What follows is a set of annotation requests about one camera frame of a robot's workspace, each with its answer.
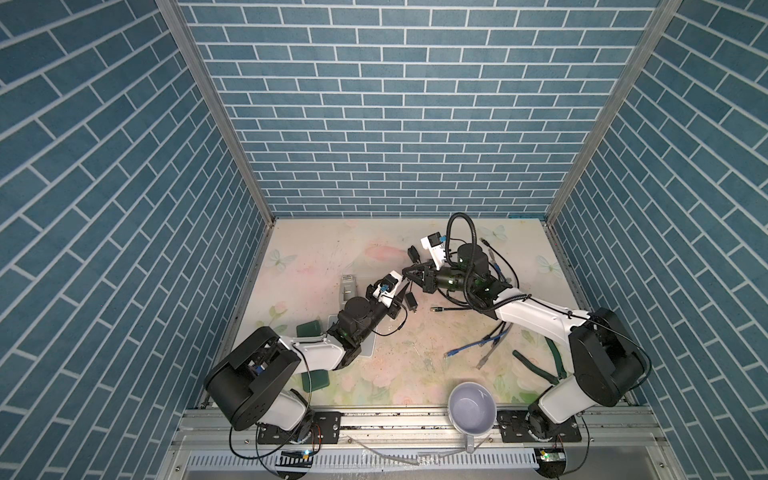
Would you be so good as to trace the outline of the white network switch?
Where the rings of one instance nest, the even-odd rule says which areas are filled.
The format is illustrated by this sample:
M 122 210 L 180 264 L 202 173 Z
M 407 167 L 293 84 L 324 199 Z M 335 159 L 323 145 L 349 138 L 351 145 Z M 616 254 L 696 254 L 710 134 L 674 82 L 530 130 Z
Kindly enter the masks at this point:
M 360 357 L 371 358 L 373 356 L 374 349 L 375 349 L 376 338 L 377 338 L 377 335 L 375 333 L 371 333 L 361 343 L 360 354 L 359 354 Z

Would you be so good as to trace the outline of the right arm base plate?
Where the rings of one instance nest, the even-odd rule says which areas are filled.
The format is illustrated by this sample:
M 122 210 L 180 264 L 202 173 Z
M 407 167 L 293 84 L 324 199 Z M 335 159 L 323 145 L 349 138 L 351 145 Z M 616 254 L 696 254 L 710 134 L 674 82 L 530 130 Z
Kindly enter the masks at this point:
M 528 409 L 497 411 L 497 424 L 504 443 L 579 443 L 582 435 L 576 419 L 553 423 L 543 413 Z

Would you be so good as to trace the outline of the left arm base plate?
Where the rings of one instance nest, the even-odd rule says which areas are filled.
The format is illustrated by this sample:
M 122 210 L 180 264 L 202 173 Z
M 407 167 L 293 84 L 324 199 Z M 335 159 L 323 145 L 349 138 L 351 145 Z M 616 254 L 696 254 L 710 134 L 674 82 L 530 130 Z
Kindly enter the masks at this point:
M 278 426 L 260 424 L 257 440 L 259 444 L 279 445 L 310 444 L 312 439 L 323 444 L 337 444 L 341 423 L 338 411 L 310 410 L 293 428 L 284 430 Z

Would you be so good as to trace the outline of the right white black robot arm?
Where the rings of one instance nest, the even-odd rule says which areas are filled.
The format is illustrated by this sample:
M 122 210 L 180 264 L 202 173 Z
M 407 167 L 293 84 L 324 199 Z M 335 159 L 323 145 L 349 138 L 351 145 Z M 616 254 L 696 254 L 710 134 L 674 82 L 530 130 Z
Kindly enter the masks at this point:
M 593 406 L 614 406 L 650 373 L 650 358 L 613 311 L 570 310 L 527 294 L 503 279 L 476 244 L 465 243 L 453 255 L 442 243 L 426 241 L 425 248 L 430 259 L 411 246 L 412 265 L 403 270 L 424 292 L 461 293 L 465 308 L 538 333 L 570 355 L 572 374 L 529 406 L 530 424 L 559 426 Z

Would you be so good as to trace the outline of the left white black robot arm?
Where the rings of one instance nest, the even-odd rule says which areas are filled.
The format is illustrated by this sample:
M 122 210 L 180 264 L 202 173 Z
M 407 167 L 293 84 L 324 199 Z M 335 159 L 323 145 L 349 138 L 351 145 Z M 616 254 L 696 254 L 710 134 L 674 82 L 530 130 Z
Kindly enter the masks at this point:
M 204 388 L 236 431 L 255 424 L 291 431 L 307 416 L 309 402 L 286 390 L 288 381 L 300 373 L 349 366 L 382 320 L 399 314 L 403 297 L 380 288 L 354 297 L 317 338 L 284 337 L 260 327 L 212 368 Z

